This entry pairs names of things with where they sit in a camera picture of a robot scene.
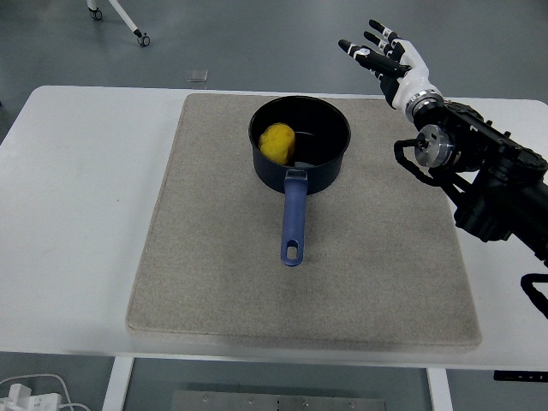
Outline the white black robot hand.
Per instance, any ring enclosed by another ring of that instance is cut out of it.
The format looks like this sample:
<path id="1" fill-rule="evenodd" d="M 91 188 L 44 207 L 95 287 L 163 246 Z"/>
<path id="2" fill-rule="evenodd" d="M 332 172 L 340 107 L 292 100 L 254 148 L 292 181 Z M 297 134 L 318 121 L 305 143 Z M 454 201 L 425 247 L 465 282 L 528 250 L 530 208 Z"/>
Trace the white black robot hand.
<path id="1" fill-rule="evenodd" d="M 406 111 L 420 95 L 441 99 L 441 92 L 429 80 L 429 68 L 413 44 L 384 24 L 370 20 L 364 38 L 370 45 L 357 45 L 346 39 L 338 46 L 379 81 L 388 105 Z"/>

